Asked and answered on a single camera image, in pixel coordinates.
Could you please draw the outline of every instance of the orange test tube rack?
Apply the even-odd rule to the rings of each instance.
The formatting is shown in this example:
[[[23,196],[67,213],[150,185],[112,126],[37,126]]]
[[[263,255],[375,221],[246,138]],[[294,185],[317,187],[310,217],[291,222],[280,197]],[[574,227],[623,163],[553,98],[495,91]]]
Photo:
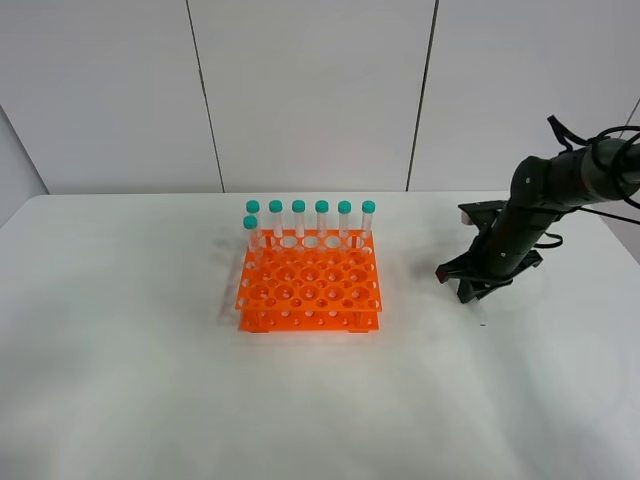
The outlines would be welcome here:
[[[262,230],[257,252],[247,249],[236,308],[240,330],[276,331],[378,330],[382,311],[373,235],[349,230],[340,239],[328,230],[318,239],[285,229],[282,238]]]

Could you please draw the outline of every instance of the teal cap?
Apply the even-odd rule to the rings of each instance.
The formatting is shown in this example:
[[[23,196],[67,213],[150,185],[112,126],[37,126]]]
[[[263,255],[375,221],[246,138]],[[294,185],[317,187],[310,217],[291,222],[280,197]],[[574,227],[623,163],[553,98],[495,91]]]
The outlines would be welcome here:
[[[373,213],[376,211],[376,203],[371,200],[365,200],[362,202],[362,211],[364,213]]]
[[[338,212],[351,213],[351,202],[347,202],[346,200],[341,201],[338,204]]]
[[[293,208],[293,211],[295,213],[302,213],[304,212],[304,201],[302,200],[296,200],[295,202],[293,202],[293,205],[291,205],[291,208]]]
[[[253,215],[247,215],[246,217],[244,217],[242,223],[244,225],[244,228],[246,228],[247,230],[253,230],[254,228],[258,227],[258,219]]]
[[[282,211],[282,202],[280,200],[271,200],[269,202],[269,211],[271,213],[280,213]]]
[[[260,204],[257,200],[249,200],[247,202],[247,212],[258,213],[260,211]]]
[[[326,200],[318,200],[316,202],[316,212],[327,213],[329,211],[329,202]]]

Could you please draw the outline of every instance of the test tube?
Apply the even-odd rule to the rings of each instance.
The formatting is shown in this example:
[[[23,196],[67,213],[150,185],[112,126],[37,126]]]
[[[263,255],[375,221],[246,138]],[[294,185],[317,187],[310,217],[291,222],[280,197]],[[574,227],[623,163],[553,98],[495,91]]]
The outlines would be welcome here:
[[[340,238],[347,238],[349,236],[349,214],[351,213],[351,203],[343,200],[338,204],[338,213],[340,218],[338,220],[338,232]]]
[[[258,219],[253,215],[247,215],[242,222],[249,237],[249,251],[258,252]]]
[[[258,237],[262,236],[262,222],[260,221],[260,203],[257,200],[249,200],[247,202],[247,213],[256,217],[258,226],[256,227]]]
[[[326,200],[318,200],[316,202],[316,213],[318,214],[318,238],[327,236],[327,212],[329,211],[329,203]]]
[[[376,211],[376,204],[371,200],[362,202],[362,238],[371,236],[371,222],[373,221],[373,212]]]
[[[273,236],[282,238],[282,202],[280,200],[271,200],[269,202],[269,211],[273,217]]]
[[[304,201],[294,201],[291,208],[293,209],[293,217],[296,224],[296,237],[304,238]]]

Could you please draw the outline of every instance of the tabletop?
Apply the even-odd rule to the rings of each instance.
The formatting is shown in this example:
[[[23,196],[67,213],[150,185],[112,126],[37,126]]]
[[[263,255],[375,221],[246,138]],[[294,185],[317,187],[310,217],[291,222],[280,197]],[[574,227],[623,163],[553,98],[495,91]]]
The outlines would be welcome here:
[[[238,331],[244,204],[298,197],[376,201],[378,332]],[[476,233],[457,205],[505,197],[30,200],[0,229],[0,478],[640,477],[640,266],[598,217],[481,302],[434,275]]]

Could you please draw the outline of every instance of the robotic arm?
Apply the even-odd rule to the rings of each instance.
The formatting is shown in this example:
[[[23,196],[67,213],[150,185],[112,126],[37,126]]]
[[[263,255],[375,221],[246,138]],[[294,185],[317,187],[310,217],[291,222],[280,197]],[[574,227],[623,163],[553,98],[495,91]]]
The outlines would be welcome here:
[[[584,205],[624,200],[640,208],[629,197],[640,189],[640,145],[609,138],[621,131],[640,132],[640,127],[616,127],[593,139],[583,140],[566,129],[555,117],[549,117],[556,138],[566,150],[545,160],[523,160],[511,181],[507,202],[481,202],[460,205],[478,229],[469,250],[440,265],[436,275],[440,283],[460,279],[458,298],[462,303],[485,297],[510,285],[513,278],[542,262],[534,248],[553,248],[562,238],[546,233],[553,222]],[[573,150],[568,142],[580,145]],[[538,244],[542,235],[556,238],[553,244]]]

